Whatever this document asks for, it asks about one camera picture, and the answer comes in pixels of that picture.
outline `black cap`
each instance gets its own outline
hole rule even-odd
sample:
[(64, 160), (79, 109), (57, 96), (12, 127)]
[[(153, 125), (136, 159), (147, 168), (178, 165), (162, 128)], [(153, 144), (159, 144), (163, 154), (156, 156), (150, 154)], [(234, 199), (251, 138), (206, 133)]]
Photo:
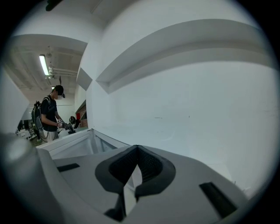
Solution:
[(54, 89), (53, 89), (52, 91), (54, 91), (54, 90), (58, 92), (57, 94), (58, 94), (59, 96), (62, 95), (63, 98), (65, 98), (65, 94), (63, 93), (64, 89), (63, 89), (63, 87), (62, 87), (61, 85), (55, 86)]

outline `man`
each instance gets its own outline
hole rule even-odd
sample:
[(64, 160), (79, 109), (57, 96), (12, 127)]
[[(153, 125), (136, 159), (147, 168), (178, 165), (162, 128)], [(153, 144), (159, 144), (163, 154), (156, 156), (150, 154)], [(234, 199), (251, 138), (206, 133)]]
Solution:
[(54, 141), (58, 138), (57, 128), (62, 128), (63, 125), (56, 122), (56, 119), (61, 119), (57, 112), (57, 99), (65, 98), (63, 87), (57, 85), (52, 90), (51, 94), (44, 97), (41, 104), (41, 122), (44, 129), (44, 135), (47, 142)]

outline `shelf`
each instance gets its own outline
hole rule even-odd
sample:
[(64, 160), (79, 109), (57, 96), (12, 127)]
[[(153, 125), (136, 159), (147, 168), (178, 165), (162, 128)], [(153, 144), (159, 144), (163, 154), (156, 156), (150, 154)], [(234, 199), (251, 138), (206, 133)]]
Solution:
[(108, 94), (110, 94), (136, 80), (167, 69), (192, 63), (214, 61), (242, 61), (275, 68), (271, 58), (267, 54), (260, 52), (229, 47), (196, 49), (179, 52), (177, 54), (171, 54), (170, 56), (164, 57), (147, 65), (143, 65), (142, 67), (129, 72), (129, 74), (120, 77), (118, 80), (105, 88), (105, 90)]
[(208, 49), (224, 43), (228, 48), (265, 52), (260, 30), (240, 22), (220, 19), (188, 21), (156, 31), (133, 44), (100, 73), (97, 82), (113, 83), (157, 60), (190, 49)]

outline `ceiling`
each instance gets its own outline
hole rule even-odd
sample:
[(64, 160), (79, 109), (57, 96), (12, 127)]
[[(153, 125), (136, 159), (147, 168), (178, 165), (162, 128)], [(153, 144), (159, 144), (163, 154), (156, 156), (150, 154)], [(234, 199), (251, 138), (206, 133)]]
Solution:
[[(54, 35), (21, 35), (13, 37), (3, 63), (14, 83), (23, 91), (46, 91), (58, 85), (61, 76), (66, 94), (74, 94), (76, 79), (86, 43)], [(42, 69), (39, 55), (45, 55), (47, 67), (53, 67), (52, 78)]]
[(108, 23), (125, 7), (136, 0), (63, 0), (53, 10), (53, 13), (67, 14), (73, 17), (92, 19), (98, 17)]

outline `backpack strap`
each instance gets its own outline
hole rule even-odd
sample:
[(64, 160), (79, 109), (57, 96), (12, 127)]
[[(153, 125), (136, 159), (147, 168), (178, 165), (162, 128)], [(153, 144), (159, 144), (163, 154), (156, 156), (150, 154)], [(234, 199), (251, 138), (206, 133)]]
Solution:
[(49, 99), (48, 96), (46, 96), (46, 97), (43, 99), (43, 101), (44, 101), (44, 100), (47, 100), (49, 105), (51, 104), (51, 100)]

